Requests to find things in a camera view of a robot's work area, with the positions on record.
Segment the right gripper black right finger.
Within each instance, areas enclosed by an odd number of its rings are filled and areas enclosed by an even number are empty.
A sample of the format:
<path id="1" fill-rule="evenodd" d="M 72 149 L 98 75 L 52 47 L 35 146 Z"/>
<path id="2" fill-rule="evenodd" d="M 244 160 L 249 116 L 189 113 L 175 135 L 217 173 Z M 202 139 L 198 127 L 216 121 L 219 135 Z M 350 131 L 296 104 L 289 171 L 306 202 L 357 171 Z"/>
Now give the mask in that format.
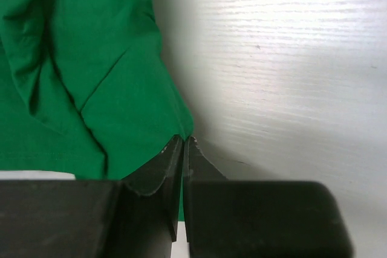
<path id="1" fill-rule="evenodd" d="M 189 137 L 184 143 L 183 155 L 183 210 L 189 243 L 201 230 L 208 229 L 213 206 L 211 186 L 226 181 L 221 171 L 204 156 L 197 139 Z"/>

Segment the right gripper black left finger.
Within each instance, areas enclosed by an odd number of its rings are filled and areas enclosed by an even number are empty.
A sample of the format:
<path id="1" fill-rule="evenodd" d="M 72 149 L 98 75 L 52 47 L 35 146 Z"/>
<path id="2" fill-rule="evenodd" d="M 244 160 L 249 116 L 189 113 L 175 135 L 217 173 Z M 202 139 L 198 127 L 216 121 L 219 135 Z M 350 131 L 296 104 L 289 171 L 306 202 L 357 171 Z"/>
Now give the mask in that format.
<path id="1" fill-rule="evenodd" d="M 141 198 L 161 195 L 161 210 L 174 242 L 177 240 L 182 166 L 183 139 L 174 135 L 156 156 L 122 179 L 127 188 Z"/>

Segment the green t shirt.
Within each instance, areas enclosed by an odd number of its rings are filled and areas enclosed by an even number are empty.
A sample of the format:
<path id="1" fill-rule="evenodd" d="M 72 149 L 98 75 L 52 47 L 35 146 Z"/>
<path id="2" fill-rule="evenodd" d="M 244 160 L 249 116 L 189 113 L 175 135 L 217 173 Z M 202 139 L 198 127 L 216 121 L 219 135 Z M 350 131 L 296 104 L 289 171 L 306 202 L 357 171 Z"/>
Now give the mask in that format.
<path id="1" fill-rule="evenodd" d="M 1 169 L 122 179 L 190 136 L 152 0 L 1 0 Z"/>

